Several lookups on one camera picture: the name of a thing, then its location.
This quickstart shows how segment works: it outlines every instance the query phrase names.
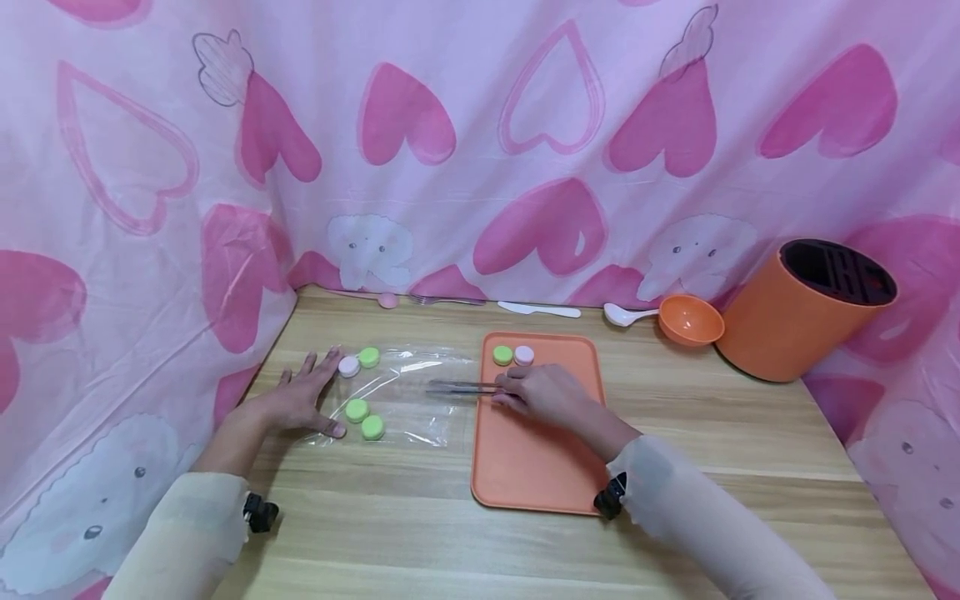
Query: forearm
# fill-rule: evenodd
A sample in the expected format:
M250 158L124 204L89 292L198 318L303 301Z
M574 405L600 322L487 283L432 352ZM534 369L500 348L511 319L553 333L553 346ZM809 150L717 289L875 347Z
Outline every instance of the forearm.
M269 430L261 401L255 398L230 412L190 470L247 479Z
M567 427L604 463L616 458L624 446L641 435L610 409L596 402L585 402L574 422Z
M247 539L246 498L247 482L236 475L182 475L154 509L104 600L209 598Z
M727 597L834 597L770 527L663 440L628 444L609 470L627 473L623 505L634 523L693 559Z

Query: fabric backdrop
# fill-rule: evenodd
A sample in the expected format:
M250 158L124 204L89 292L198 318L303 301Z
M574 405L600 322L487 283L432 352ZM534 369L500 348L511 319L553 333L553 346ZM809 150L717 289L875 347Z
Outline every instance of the fabric backdrop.
M0 34L0 596L99 597L292 288L723 303L819 236L901 300L807 383L960 597L952 0L34 0Z

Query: wood grain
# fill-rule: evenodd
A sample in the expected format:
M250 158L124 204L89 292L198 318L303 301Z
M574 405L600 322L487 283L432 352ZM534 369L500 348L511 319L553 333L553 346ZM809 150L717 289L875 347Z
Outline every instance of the wood grain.
M933 597L801 383L758 383L710 348L670 346L650 321L619 329L590 309L570 320L406 299L385 311L310 287L249 396L312 349L410 344L476 359L495 329L591 338L610 407L682 449L787 539L838 598ZM445 447L269 439L252 487L280 506L282 521L251 537L216 597L719 597L694 564L625 518L480 506L469 490L471 408L452 419Z

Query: orange tray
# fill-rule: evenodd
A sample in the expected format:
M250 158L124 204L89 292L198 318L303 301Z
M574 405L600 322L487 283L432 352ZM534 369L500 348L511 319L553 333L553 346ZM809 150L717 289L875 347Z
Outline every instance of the orange tray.
M591 397L606 406L597 349L589 339L495 331L483 341L481 381L493 381L510 368L493 362L497 346L533 348L536 364L563 365ZM607 482L603 461L569 432L494 406L489 396L478 400L470 490L481 504L597 515L593 497Z

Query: small orange bowl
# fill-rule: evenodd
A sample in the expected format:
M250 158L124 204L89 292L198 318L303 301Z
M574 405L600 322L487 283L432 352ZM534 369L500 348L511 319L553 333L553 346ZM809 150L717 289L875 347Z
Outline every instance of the small orange bowl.
M694 348L719 340L726 326L706 300L677 294L660 303L660 330L677 344Z

